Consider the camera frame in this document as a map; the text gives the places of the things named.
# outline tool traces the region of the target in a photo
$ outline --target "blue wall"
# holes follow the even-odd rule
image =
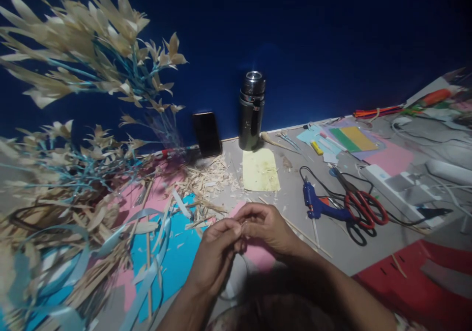
[[[39,0],[24,1],[47,12]],[[238,88],[250,69],[267,75],[263,129],[270,130],[398,104],[472,54],[467,0],[130,2],[151,19],[141,38],[179,35],[190,63],[161,79],[176,82],[175,101],[187,106],[179,126],[189,144],[192,112],[214,111],[221,137],[237,135]],[[9,0],[0,4],[12,9]],[[140,128],[118,130],[120,111],[136,109],[107,94],[73,94],[39,110],[21,95],[27,85],[2,69],[0,82],[0,135],[74,119],[77,134],[100,123],[119,138],[124,130],[153,138]]]

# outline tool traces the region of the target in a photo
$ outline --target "glue stick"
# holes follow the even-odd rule
[[[320,147],[318,147],[318,144],[316,144],[316,142],[311,142],[311,146],[316,151],[316,154],[323,155],[323,151],[320,149]]]

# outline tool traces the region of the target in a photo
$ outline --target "yellow sticky note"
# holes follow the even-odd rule
[[[274,153],[269,149],[242,154],[242,179],[249,191],[279,191],[280,183]]]
[[[341,131],[348,137],[361,151],[377,150],[377,146],[367,138],[357,127],[341,128]]]

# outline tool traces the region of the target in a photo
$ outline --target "black smartphone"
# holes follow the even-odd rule
[[[193,127],[197,134],[202,157],[217,156],[222,153],[221,141],[213,112],[192,115]]]

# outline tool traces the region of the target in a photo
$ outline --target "red scissors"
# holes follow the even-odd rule
[[[388,215],[385,208],[377,201],[374,197],[364,191],[358,190],[352,183],[347,181],[341,172],[333,167],[333,171],[336,174],[339,182],[342,184],[346,190],[346,196],[344,197],[344,208],[346,208],[349,213],[353,216],[354,221],[366,229],[373,229],[375,223],[379,225],[385,225],[388,223]],[[362,214],[367,223],[362,221],[359,217],[355,216],[351,210],[351,205],[354,205],[356,209]],[[377,208],[382,218],[376,216],[372,207]]]

